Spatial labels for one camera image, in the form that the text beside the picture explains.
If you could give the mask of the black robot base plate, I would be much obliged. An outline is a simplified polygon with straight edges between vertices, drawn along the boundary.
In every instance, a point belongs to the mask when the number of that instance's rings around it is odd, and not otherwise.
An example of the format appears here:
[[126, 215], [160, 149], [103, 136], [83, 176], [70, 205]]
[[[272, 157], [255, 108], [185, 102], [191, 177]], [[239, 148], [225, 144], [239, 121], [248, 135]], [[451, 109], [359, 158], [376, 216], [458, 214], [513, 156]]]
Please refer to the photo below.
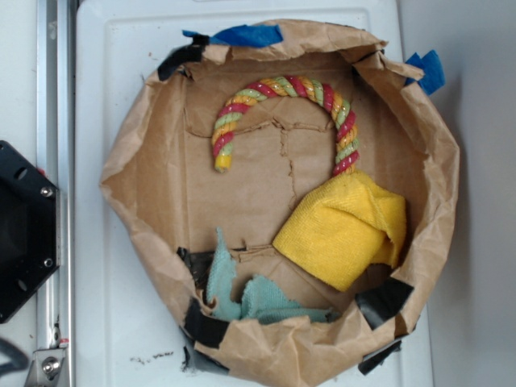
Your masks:
[[1, 142], [1, 323], [56, 271], [58, 189]]

